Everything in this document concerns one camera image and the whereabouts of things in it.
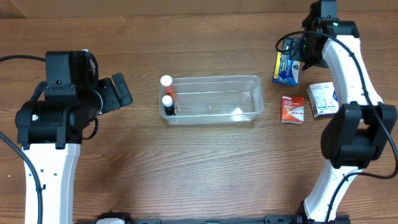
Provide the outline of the blue yellow VapoDrops box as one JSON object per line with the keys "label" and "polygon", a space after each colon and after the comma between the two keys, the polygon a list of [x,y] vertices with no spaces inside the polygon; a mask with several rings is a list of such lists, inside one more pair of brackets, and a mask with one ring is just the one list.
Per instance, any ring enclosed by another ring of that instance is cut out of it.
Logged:
{"label": "blue yellow VapoDrops box", "polygon": [[290,60],[290,54],[277,54],[275,72],[272,81],[284,85],[297,86],[299,80],[300,62]]}

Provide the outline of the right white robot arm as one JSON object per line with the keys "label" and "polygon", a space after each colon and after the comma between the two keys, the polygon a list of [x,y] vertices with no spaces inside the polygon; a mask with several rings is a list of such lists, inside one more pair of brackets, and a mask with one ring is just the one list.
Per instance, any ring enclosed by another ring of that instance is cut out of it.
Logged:
{"label": "right white robot arm", "polygon": [[359,31],[353,21],[338,18],[335,1],[312,3],[302,30],[281,37],[277,61],[297,60],[303,68],[328,68],[339,104],[322,132],[325,162],[310,195],[294,215],[268,215],[266,223],[349,223],[337,208],[357,176],[366,175],[379,159],[397,121],[395,106],[375,91],[361,55]]}

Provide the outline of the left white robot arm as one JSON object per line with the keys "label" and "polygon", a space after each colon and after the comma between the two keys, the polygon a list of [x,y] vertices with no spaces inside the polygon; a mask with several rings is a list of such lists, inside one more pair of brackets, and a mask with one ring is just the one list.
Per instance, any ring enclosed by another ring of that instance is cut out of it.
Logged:
{"label": "left white robot arm", "polygon": [[25,167],[25,222],[72,223],[75,172],[83,131],[98,116],[132,104],[121,73],[100,79],[87,50],[48,51],[46,81],[17,112]]}

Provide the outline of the black tube white cap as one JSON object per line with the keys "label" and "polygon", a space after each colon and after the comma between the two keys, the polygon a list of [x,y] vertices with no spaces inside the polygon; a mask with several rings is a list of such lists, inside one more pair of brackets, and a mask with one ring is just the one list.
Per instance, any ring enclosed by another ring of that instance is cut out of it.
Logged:
{"label": "black tube white cap", "polygon": [[170,95],[165,95],[162,97],[162,104],[166,115],[168,116],[175,115],[174,100]]}

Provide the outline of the orange tube white cap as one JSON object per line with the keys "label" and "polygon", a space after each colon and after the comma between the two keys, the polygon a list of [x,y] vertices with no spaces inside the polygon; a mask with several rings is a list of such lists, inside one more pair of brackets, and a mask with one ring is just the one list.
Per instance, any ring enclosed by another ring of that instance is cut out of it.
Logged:
{"label": "orange tube white cap", "polygon": [[170,75],[163,75],[160,78],[160,84],[163,86],[165,94],[171,96],[173,101],[176,101],[172,77]]}

